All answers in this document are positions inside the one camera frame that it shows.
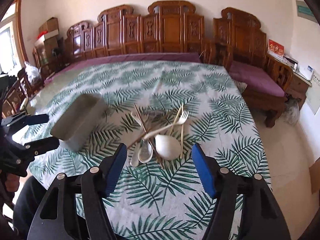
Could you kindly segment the wooden chair at left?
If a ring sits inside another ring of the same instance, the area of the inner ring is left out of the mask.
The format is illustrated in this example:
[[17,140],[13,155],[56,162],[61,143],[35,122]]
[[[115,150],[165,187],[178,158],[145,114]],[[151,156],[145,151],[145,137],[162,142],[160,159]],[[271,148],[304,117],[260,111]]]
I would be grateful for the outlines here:
[[2,117],[7,118],[20,112],[27,112],[29,104],[27,73],[22,68],[16,76],[1,74],[1,110]]

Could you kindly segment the grey rectangular utensil tray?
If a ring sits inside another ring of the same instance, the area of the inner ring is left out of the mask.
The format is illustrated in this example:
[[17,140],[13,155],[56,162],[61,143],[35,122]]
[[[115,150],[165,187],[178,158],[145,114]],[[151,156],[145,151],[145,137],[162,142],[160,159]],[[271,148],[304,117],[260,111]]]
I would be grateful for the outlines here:
[[106,108],[101,94],[81,94],[60,116],[50,135],[59,139],[61,147],[77,152],[84,146]]

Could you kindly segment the palm leaf print tablecloth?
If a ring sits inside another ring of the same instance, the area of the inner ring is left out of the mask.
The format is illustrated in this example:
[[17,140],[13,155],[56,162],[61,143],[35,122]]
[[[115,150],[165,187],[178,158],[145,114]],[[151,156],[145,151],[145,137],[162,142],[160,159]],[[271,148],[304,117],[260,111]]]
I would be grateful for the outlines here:
[[[120,143],[132,155],[136,139],[174,122],[181,107],[189,111],[184,124],[183,158],[151,159],[132,167],[126,163],[116,189],[104,200],[113,230],[128,239],[201,239],[215,200],[205,193],[191,148],[199,143],[205,154],[234,174],[256,173],[270,181],[263,142],[240,91],[221,66],[186,62],[125,62],[91,66],[56,94],[43,108],[45,124],[23,135],[26,143],[46,138],[52,127],[81,94],[101,94],[107,104],[83,148],[63,147],[30,164],[31,174],[45,188],[55,176],[82,174],[112,155]],[[132,118],[136,112],[143,130]]]

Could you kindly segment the white blue device box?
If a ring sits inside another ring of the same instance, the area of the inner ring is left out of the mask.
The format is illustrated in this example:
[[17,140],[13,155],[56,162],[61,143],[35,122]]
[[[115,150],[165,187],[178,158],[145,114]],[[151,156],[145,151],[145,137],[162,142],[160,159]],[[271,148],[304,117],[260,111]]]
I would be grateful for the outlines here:
[[314,69],[310,66],[300,66],[299,72],[304,76],[305,79],[311,81],[314,73]]

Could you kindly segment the white soup spoon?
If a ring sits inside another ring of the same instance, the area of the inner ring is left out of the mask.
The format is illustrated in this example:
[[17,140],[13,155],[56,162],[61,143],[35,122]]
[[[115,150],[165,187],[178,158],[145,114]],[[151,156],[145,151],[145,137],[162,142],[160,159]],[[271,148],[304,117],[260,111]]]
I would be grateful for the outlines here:
[[132,167],[138,167],[139,164],[148,163],[153,156],[153,149],[149,142],[140,140],[136,143],[133,155],[130,160],[130,165]]

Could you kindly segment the red decorated box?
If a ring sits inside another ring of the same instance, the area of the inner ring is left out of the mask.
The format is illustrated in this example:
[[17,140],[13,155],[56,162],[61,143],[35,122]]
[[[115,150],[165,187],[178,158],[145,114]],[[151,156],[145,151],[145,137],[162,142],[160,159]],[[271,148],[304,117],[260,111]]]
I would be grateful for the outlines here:
[[284,56],[284,46],[269,39],[267,52],[274,57],[282,59]]

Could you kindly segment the light bamboo chopstick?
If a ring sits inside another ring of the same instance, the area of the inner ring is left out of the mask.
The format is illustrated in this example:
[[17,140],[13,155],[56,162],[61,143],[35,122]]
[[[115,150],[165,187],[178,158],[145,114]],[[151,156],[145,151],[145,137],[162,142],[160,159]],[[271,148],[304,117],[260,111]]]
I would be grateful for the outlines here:
[[[184,105],[183,103],[181,104],[181,117],[184,111]],[[183,136],[184,136],[184,125],[181,125],[181,139],[180,139],[180,146],[181,146],[181,151],[180,151],[180,159],[183,158]]]
[[[181,113],[181,111],[182,111],[182,108],[183,108],[182,106],[179,108],[179,110],[178,110],[178,112],[177,112],[177,114],[176,114],[176,116],[175,116],[175,118],[174,118],[173,124],[176,124],[176,122],[178,121],[178,119],[179,119],[179,117],[180,117],[180,113]],[[171,136],[173,129],[174,129],[174,127],[172,126],[172,127],[170,128],[170,130],[169,130],[169,133],[168,133],[169,136]]]

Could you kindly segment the wooden side table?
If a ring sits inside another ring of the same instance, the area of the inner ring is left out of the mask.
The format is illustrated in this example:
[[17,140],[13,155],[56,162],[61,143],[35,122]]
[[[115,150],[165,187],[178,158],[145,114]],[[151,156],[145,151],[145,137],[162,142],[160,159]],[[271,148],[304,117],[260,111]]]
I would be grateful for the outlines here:
[[284,58],[287,60],[289,66],[293,69],[293,79],[290,83],[286,93],[289,98],[296,99],[298,102],[299,110],[302,109],[306,100],[306,93],[309,87],[312,86],[311,81],[308,80],[300,71],[298,62],[284,54]]

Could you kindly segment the stacked cardboard boxes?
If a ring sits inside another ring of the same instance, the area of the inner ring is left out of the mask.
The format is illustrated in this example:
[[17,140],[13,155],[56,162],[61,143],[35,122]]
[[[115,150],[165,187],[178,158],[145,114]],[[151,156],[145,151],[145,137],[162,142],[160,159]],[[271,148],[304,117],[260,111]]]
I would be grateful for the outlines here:
[[58,48],[59,21],[56,17],[48,19],[39,27],[34,43],[35,60],[39,66],[47,64],[53,58],[52,50]]

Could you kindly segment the clear plastic bag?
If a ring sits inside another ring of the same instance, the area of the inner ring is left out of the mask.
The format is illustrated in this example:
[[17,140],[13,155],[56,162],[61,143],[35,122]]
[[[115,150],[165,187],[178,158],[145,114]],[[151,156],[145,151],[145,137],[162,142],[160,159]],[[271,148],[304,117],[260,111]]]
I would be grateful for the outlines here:
[[284,119],[287,123],[295,125],[299,120],[299,105],[296,99],[290,99],[285,103]]

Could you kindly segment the carved wooden long bench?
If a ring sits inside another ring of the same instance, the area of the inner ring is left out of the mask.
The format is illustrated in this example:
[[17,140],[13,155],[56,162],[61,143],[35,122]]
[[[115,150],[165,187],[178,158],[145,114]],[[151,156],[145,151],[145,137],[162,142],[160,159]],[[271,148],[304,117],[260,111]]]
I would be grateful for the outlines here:
[[204,17],[192,3],[179,0],[153,2],[147,15],[126,4],[106,9],[96,24],[71,26],[65,39],[69,62],[142,53],[197,53],[210,64],[216,49],[204,36]]

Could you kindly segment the white wall panel box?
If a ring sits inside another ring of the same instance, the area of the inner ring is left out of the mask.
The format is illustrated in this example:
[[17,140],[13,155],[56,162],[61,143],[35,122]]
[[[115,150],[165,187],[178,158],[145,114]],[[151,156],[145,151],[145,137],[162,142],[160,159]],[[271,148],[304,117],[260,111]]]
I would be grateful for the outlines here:
[[316,115],[320,107],[320,83],[319,74],[315,70],[311,79],[311,87],[306,93],[306,101],[313,114]]

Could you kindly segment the white plastic fork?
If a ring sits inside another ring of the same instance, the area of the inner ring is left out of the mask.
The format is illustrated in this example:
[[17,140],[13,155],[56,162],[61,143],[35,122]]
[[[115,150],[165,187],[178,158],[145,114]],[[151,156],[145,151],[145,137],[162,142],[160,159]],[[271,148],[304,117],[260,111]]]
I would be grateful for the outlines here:
[[167,125],[165,127],[162,127],[162,128],[159,128],[157,130],[154,130],[152,132],[150,132],[151,136],[154,136],[160,132],[163,132],[163,131],[166,131],[167,129],[169,128],[172,128],[174,127],[175,125],[182,125],[186,122],[186,120],[188,119],[188,116],[189,116],[189,111],[187,110],[184,110],[180,116],[180,118],[174,123],[174,124],[170,124],[170,125]]

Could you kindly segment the large white ladle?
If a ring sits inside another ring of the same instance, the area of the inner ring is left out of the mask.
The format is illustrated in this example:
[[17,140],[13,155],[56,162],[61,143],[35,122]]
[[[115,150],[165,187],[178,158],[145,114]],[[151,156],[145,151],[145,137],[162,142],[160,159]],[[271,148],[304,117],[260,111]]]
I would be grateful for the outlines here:
[[144,135],[143,140],[155,138],[156,151],[164,160],[175,160],[180,156],[181,146],[179,141],[169,135],[161,135],[160,133],[151,136],[150,132]]

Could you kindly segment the white plastic bag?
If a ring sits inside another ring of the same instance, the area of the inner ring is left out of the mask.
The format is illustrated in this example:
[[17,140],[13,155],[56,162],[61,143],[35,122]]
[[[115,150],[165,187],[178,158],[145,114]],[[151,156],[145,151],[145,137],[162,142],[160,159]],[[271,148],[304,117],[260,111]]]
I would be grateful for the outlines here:
[[38,82],[42,80],[41,74],[35,66],[32,66],[28,61],[25,61],[24,65],[28,81],[32,86],[36,85]]

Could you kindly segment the green wall sign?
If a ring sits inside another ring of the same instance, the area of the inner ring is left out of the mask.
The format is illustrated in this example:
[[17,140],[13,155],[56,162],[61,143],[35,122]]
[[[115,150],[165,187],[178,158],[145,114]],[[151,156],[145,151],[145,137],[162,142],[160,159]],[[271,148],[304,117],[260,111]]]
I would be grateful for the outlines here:
[[310,10],[310,8],[308,7],[308,5],[304,2],[304,1],[298,1],[296,0],[296,7],[297,7],[297,16],[313,21],[313,22],[317,22],[314,14],[312,13],[312,11]]

